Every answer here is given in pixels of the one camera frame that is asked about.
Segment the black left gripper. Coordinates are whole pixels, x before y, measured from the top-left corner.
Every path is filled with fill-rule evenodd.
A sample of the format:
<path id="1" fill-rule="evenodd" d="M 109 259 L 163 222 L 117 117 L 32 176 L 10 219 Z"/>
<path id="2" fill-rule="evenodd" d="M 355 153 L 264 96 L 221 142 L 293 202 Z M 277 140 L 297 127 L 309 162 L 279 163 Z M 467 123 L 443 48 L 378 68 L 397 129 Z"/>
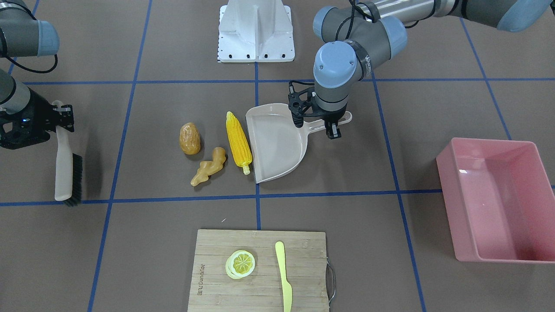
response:
<path id="1" fill-rule="evenodd" d="M 308 86 L 302 91 L 295 91 L 293 84 Z M 345 114 L 347 98 L 337 103 L 330 103 L 319 98 L 315 90 L 315 83 L 289 81 L 289 110 L 294 126 L 301 128 L 304 118 L 321 117 L 324 120 L 327 138 L 335 140 L 341 138 L 339 120 Z"/>

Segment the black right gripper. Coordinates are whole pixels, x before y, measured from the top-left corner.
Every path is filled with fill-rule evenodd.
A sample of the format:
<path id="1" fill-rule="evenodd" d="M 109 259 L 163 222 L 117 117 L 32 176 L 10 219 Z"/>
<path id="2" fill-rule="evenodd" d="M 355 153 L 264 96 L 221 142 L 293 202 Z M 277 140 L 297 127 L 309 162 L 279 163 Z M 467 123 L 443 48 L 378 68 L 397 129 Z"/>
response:
<path id="1" fill-rule="evenodd" d="M 46 142 L 50 139 L 48 132 L 57 132 L 57 126 L 72 133 L 75 131 L 72 105 L 64 105 L 61 101 L 50 104 L 34 90 L 30 91 L 30 100 L 20 112 L 2 111 L 0 124 L 0 145 L 8 150 Z"/>

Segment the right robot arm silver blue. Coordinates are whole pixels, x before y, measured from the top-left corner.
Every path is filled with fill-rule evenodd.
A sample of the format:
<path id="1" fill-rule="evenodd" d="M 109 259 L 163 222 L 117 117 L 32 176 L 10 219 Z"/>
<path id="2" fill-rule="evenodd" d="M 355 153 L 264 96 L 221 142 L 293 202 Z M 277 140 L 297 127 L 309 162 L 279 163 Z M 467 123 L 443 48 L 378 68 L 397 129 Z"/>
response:
<path id="1" fill-rule="evenodd" d="M 22 0 L 3 0 L 0 8 L 1 58 L 25 71 L 48 74 L 58 65 L 60 39 L 53 24 L 39 20 Z M 16 59 L 53 56 L 46 70 L 26 67 Z M 50 133 L 75 131 L 74 111 L 61 101 L 50 103 L 33 89 L 2 70 L 0 75 L 2 148 L 18 150 L 46 142 Z"/>

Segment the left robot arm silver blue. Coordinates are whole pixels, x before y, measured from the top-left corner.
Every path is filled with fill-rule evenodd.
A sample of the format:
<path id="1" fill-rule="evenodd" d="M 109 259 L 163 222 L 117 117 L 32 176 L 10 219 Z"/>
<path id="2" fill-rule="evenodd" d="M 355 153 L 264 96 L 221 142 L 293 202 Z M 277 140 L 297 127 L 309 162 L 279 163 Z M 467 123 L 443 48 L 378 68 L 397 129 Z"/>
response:
<path id="1" fill-rule="evenodd" d="M 352 85 L 398 55 L 408 43 L 408 29 L 422 20 L 457 16 L 516 33 L 553 6 L 551 0 L 351 0 L 348 8 L 321 8 L 312 24 L 323 41 L 314 59 L 314 82 L 303 91 L 289 82 L 293 124 L 302 128 L 306 118 L 321 118 L 327 138 L 340 138 Z"/>

